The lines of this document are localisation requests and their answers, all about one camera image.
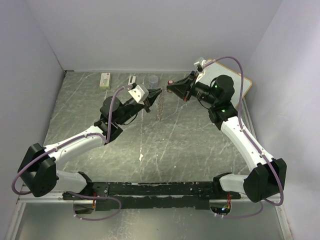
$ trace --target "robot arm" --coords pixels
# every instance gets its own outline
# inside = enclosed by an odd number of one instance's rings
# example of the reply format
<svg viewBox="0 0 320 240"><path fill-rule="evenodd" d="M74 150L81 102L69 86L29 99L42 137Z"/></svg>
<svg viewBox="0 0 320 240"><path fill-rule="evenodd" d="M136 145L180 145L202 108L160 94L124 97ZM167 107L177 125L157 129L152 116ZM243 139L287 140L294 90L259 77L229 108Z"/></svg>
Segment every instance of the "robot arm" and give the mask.
<svg viewBox="0 0 320 240"><path fill-rule="evenodd" d="M242 120L239 122L238 112L231 103L235 93L233 79L227 75L211 77L210 66L205 67L206 61L203 58L194 65L198 70L197 73L192 71L186 78L168 85L167 89L184 101L189 101L193 96L198 101L210 104L208 115L211 122L234 143L250 170L249 175L235 175L228 172L215 177L214 180L219 181L223 191L246 194L254 203L278 194L280 189L276 178L263 159L263 155L270 160L282 188L285 185L287 165L282 158L275 159L268 153L246 130ZM199 80L202 78L211 79L210 86L201 83Z"/></svg>
<svg viewBox="0 0 320 240"><path fill-rule="evenodd" d="M114 98L112 106L110 140L112 142L121 133L119 125L124 125L130 118L145 109L150 112L149 107L156 101L161 89L147 90L143 85L132 85L128 91L132 98L121 103ZM41 146L36 143L29 147L24 159L18 169L22 171L32 161L20 177L35 197L41 197L51 191L72 191L79 193L92 183L90 178L83 172L64 172L56 170L56 164L61 164L69 159L79 156L91 149L107 144L108 120L113 97L108 97L100 108L100 119L87 130L72 136L66 140Z"/></svg>

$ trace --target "small white box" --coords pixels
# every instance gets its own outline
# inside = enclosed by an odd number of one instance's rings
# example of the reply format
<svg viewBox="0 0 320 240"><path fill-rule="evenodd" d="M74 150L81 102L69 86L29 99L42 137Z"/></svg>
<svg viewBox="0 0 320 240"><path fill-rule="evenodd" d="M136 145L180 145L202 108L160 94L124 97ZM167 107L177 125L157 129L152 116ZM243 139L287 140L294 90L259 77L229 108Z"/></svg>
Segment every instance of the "small white box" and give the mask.
<svg viewBox="0 0 320 240"><path fill-rule="evenodd" d="M130 75L128 85L134 84L136 82L136 76Z"/></svg>
<svg viewBox="0 0 320 240"><path fill-rule="evenodd" d="M110 89L110 73L101 73L100 88Z"/></svg>

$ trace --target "clear plastic cup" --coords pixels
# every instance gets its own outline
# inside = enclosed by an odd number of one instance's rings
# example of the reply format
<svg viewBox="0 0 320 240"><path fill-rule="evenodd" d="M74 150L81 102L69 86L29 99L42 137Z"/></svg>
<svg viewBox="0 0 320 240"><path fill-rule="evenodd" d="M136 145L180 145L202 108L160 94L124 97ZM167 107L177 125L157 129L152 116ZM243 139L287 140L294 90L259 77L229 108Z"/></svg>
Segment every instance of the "clear plastic cup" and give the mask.
<svg viewBox="0 0 320 240"><path fill-rule="evenodd" d="M156 75L150 76L149 85L150 85L150 89L156 89L159 85L159 77Z"/></svg>

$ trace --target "small red object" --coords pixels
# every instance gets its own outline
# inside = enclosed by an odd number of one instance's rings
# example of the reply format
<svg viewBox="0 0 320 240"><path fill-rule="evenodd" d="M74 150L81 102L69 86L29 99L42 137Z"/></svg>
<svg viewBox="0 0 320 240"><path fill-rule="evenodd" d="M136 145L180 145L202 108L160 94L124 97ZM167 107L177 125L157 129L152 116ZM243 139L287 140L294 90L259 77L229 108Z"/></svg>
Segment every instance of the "small red object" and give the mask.
<svg viewBox="0 0 320 240"><path fill-rule="evenodd" d="M173 84L174 83L174 81L173 80L169 80L168 81L168 85L170 85L170 84Z"/></svg>
<svg viewBox="0 0 320 240"><path fill-rule="evenodd" d="M93 199L92 207L93 207L93 208L96 207L96 200L95 200L95 199Z"/></svg>

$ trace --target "white wall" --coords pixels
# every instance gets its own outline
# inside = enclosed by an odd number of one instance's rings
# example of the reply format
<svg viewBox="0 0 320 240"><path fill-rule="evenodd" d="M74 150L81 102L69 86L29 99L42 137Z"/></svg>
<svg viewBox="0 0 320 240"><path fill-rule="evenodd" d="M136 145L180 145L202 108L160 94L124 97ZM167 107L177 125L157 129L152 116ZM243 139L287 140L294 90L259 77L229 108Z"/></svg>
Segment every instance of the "white wall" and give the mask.
<svg viewBox="0 0 320 240"><path fill-rule="evenodd" d="M63 69L151 72L193 70L201 56L245 65L282 0L26 2Z"/></svg>
<svg viewBox="0 0 320 240"><path fill-rule="evenodd" d="M296 240L319 239L319 13L319 0L284 0L245 70L257 138L287 163L284 206Z"/></svg>
<svg viewBox="0 0 320 240"><path fill-rule="evenodd" d="M28 146L43 143L62 77L25 1L0 0L0 239L18 198L11 182Z"/></svg>

